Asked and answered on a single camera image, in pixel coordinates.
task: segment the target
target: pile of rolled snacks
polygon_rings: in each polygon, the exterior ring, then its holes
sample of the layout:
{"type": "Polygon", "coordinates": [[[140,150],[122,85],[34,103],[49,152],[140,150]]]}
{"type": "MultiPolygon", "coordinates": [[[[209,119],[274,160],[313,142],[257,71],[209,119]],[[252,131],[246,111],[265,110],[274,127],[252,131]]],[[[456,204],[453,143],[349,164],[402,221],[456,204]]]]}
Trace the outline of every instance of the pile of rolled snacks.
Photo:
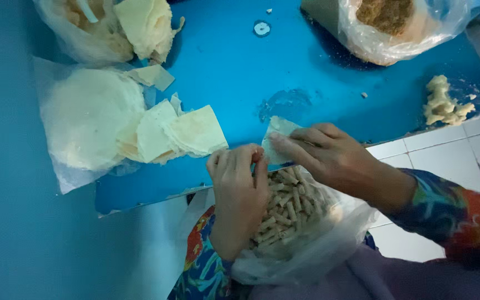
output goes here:
{"type": "Polygon", "coordinates": [[[252,238],[252,249],[263,250],[280,240],[289,243],[307,224],[319,222],[326,209],[315,187],[305,181],[298,166],[272,172],[268,179],[268,208],[252,238]]]}

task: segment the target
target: sleeve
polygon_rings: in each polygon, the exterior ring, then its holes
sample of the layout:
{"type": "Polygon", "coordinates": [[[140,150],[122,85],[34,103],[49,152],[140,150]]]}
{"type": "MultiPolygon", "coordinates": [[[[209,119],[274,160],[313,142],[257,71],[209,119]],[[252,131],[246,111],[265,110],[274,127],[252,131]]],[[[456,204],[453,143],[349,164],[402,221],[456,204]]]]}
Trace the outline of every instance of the sleeve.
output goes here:
{"type": "Polygon", "coordinates": [[[201,216],[188,236],[184,269],[168,299],[226,299],[232,262],[222,260],[209,240],[214,206],[201,216]]]}
{"type": "Polygon", "coordinates": [[[417,189],[402,211],[387,217],[440,244],[448,259],[480,265],[480,194],[430,172],[400,170],[416,179],[417,189]]]}

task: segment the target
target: blue table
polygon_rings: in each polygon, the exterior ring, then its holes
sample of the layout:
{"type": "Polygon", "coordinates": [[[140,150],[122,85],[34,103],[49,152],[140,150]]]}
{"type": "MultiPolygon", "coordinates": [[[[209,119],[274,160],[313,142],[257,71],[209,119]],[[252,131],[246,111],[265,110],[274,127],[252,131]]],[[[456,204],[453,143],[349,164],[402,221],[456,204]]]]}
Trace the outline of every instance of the blue table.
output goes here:
{"type": "MultiPolygon", "coordinates": [[[[333,122],[369,143],[425,130],[425,85],[439,74],[452,84],[452,97],[467,102],[466,95],[478,95],[470,117],[480,112],[480,60],[465,35],[410,61],[379,67],[353,57],[306,21],[299,5],[300,0],[173,4],[174,20],[185,16],[186,24],[165,64],[176,80],[157,100],[178,92],[185,110],[210,104],[231,148],[260,143],[265,117],[272,114],[302,126],[333,122]],[[264,38],[252,32],[259,19],[271,24],[264,38]],[[362,92],[369,96],[363,99],[362,92]],[[290,105],[273,106],[279,103],[290,105]]],[[[104,176],[97,181],[96,209],[107,214],[210,185],[205,161],[186,156],[165,166],[145,164],[123,177],[104,176]]]]}

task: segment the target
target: tile grout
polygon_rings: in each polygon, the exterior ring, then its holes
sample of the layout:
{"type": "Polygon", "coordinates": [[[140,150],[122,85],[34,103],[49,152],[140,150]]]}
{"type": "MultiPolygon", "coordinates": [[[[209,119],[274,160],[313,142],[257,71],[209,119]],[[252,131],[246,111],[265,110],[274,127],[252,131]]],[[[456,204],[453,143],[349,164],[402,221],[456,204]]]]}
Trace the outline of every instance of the tile grout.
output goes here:
{"type": "Polygon", "coordinates": [[[474,155],[475,162],[477,163],[477,167],[479,168],[479,174],[480,174],[480,163],[479,163],[479,160],[477,159],[477,155],[475,155],[475,150],[473,149],[473,146],[471,145],[470,138],[467,138],[467,139],[468,139],[468,143],[470,144],[471,153],[474,155]]]}

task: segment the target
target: left hand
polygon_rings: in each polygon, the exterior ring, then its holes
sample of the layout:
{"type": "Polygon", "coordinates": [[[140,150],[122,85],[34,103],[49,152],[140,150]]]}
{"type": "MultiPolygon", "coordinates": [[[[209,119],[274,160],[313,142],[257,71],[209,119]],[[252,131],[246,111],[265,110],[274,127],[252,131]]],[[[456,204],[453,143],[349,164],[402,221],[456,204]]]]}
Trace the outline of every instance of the left hand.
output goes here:
{"type": "Polygon", "coordinates": [[[268,162],[264,149],[250,144],[218,150],[206,163],[214,185],[216,221],[210,242],[217,254],[234,261],[256,233],[268,204],[268,162]],[[255,163],[255,177],[251,164],[255,163]]]}

